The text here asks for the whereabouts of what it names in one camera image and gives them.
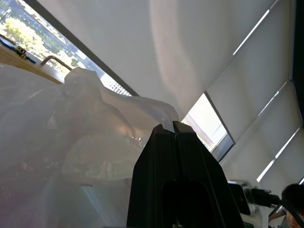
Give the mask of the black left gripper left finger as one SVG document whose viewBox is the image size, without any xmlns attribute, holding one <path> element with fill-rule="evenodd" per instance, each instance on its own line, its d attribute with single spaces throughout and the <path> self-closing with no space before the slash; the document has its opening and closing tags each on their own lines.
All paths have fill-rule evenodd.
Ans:
<svg viewBox="0 0 304 228">
<path fill-rule="evenodd" d="M 133 169 L 128 228 L 173 227 L 177 165 L 175 133 L 159 124 L 152 130 Z"/>
</svg>

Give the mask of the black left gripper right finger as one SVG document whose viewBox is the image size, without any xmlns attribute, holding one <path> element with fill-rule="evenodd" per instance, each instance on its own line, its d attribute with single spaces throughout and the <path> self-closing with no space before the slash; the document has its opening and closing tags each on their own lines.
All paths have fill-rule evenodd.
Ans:
<svg viewBox="0 0 304 228">
<path fill-rule="evenodd" d="M 173 123 L 182 181 L 180 224 L 184 228 L 242 228 L 243 220 L 223 169 L 194 130 Z"/>
</svg>

